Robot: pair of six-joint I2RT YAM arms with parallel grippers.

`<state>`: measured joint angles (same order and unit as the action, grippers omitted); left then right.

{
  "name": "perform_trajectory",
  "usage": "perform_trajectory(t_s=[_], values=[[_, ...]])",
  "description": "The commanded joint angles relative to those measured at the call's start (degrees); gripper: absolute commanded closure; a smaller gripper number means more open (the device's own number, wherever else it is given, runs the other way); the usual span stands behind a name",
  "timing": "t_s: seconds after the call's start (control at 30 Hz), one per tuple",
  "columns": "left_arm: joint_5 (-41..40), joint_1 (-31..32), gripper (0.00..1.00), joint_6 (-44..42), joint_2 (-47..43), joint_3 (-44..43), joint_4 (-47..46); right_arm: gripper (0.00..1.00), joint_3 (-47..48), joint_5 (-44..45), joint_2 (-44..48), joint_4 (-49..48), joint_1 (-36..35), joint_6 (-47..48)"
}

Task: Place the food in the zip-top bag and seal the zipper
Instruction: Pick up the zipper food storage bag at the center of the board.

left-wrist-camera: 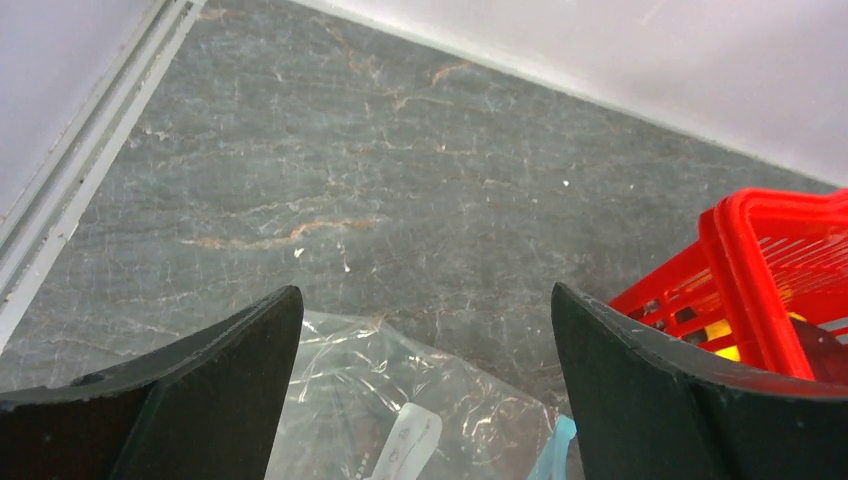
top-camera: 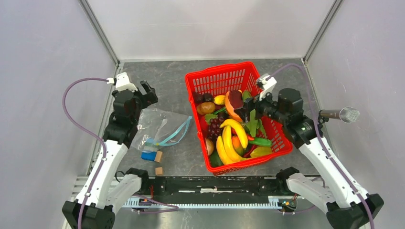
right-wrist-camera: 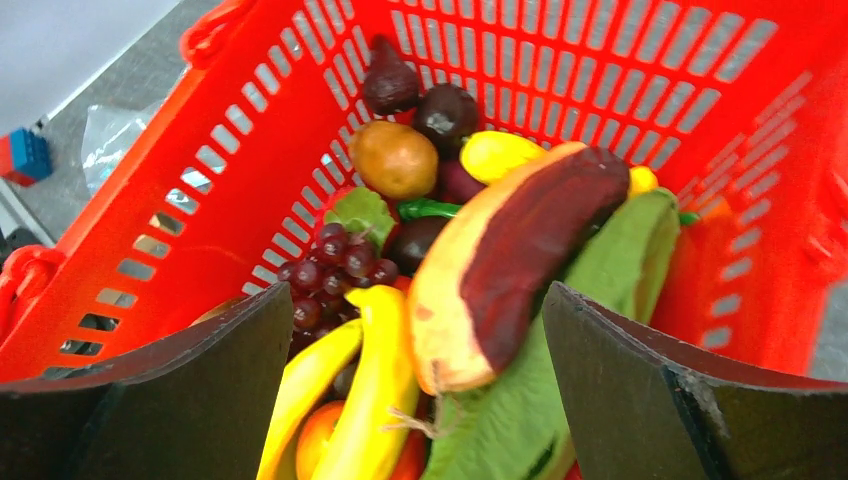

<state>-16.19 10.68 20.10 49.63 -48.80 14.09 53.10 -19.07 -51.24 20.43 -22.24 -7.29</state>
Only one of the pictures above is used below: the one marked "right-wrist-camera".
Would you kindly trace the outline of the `clear zip top bag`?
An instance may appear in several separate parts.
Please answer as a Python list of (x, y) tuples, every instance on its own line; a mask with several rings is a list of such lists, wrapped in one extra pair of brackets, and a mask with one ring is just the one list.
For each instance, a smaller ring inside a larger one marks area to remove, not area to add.
[(159, 100), (141, 110), (99, 104), (87, 109), (80, 157), (85, 184), (91, 195), (117, 168), (163, 103)]

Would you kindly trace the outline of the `brown toy potato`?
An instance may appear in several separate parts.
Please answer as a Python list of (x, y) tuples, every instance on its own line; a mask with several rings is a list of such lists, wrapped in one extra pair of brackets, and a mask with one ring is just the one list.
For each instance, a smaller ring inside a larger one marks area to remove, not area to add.
[(370, 121), (351, 137), (348, 153), (365, 184), (389, 199), (417, 199), (436, 186), (437, 150), (408, 125)]

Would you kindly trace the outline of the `purple toy grapes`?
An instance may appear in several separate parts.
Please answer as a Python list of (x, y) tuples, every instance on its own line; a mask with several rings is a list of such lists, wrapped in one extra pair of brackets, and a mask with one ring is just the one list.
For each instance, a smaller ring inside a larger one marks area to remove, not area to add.
[(288, 357), (336, 327), (359, 316), (345, 295), (354, 288), (392, 286), (400, 276), (395, 262), (382, 256), (369, 226), (355, 231), (329, 222), (319, 231), (315, 246), (301, 260), (287, 261), (278, 279), (291, 287), (293, 333)]

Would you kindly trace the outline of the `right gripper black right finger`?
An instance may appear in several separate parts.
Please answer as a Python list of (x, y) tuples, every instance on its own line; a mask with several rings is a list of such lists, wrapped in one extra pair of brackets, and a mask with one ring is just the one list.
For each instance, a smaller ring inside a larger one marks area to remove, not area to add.
[(843, 479), (847, 387), (630, 320), (574, 326), (556, 368), (586, 479)]

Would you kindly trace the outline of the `dark round toy plum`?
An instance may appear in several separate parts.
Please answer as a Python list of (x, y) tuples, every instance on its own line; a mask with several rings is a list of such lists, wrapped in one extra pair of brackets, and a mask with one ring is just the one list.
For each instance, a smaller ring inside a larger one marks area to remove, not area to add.
[(475, 99), (453, 83), (434, 85), (422, 97), (412, 127), (435, 146), (443, 161), (455, 159), (464, 139), (480, 126)]

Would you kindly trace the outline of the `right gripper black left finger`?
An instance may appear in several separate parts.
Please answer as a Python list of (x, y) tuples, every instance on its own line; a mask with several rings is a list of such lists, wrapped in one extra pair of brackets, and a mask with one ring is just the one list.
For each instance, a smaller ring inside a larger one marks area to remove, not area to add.
[(129, 353), (1, 387), (5, 479), (252, 479), (292, 332), (281, 283)]

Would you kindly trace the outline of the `dark purple toy fig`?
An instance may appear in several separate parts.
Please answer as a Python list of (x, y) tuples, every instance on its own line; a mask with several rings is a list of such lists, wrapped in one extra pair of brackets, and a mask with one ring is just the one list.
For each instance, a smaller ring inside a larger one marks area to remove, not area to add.
[(414, 70), (385, 35), (375, 35), (363, 82), (365, 105), (376, 115), (388, 116), (416, 108), (419, 100), (420, 85)]

